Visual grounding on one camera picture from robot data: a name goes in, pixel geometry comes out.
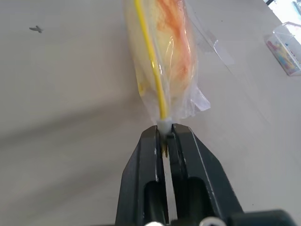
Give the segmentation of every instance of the table surface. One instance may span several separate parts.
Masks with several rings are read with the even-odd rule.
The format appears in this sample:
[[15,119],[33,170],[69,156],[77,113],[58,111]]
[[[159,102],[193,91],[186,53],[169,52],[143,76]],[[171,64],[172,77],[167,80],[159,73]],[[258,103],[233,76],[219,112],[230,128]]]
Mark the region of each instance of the table surface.
[[[200,54],[211,109],[182,124],[245,211],[284,209],[301,224],[301,77],[264,43],[280,21],[262,0],[189,4],[235,64]],[[0,224],[113,223],[122,170],[151,125],[122,1],[5,0],[0,30]]]

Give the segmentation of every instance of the white surface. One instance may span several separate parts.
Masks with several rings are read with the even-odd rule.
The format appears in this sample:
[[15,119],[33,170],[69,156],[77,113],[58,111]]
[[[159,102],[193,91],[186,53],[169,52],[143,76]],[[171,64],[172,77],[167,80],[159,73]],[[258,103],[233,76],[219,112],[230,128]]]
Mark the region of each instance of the white surface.
[[[236,64],[201,55],[212,108],[183,124],[245,211],[281,208],[301,224],[301,77],[263,39],[280,21],[262,0],[189,2]],[[151,125],[122,1],[5,0],[0,19],[0,225],[113,223],[122,170]]]

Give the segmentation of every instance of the clear plastic box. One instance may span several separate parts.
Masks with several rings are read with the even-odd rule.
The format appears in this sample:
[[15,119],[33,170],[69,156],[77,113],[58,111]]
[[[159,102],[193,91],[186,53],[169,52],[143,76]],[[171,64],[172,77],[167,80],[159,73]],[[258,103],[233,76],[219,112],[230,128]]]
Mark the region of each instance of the clear plastic box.
[[301,25],[278,26],[266,43],[289,76],[301,75]]

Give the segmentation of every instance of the clear plastic bag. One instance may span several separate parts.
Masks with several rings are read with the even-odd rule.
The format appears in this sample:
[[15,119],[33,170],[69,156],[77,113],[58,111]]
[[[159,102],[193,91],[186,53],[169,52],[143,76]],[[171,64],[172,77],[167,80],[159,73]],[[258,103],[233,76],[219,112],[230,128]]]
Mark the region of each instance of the clear plastic bag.
[[197,87],[198,53],[183,0],[126,0],[139,94],[154,121],[210,108]]

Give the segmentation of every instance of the plastic wrap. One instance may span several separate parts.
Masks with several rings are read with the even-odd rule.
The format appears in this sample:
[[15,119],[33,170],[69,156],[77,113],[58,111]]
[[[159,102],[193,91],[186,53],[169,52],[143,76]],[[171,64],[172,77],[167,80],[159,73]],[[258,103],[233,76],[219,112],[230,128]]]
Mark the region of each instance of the plastic wrap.
[[210,108],[197,87],[198,53],[183,0],[126,0],[139,94],[154,121]]

